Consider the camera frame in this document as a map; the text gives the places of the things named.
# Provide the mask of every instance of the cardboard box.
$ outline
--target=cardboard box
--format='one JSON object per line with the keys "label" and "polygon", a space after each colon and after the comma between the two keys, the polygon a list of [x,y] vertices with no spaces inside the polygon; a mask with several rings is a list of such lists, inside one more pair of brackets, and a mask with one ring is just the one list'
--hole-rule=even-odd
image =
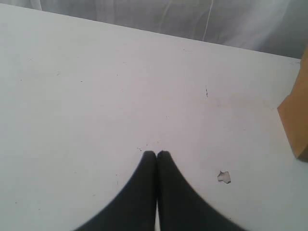
{"label": "cardboard box", "polygon": [[278,112],[295,157],[308,161],[308,49],[300,66],[293,89]]}

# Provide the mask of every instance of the white curtain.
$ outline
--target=white curtain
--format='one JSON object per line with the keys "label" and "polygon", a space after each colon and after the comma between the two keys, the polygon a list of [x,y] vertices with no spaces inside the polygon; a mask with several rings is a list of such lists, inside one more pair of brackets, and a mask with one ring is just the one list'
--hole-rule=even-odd
{"label": "white curtain", "polygon": [[308,0],[0,2],[295,58],[308,38]]}

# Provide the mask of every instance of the white table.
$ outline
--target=white table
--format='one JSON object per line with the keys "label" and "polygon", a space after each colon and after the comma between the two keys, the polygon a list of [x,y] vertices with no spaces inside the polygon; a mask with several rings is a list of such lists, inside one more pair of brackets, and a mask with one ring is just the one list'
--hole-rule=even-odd
{"label": "white table", "polygon": [[242,227],[307,230],[308,164],[276,110],[298,70],[293,58],[0,4],[0,230],[72,230],[115,197],[140,150],[162,149]]}

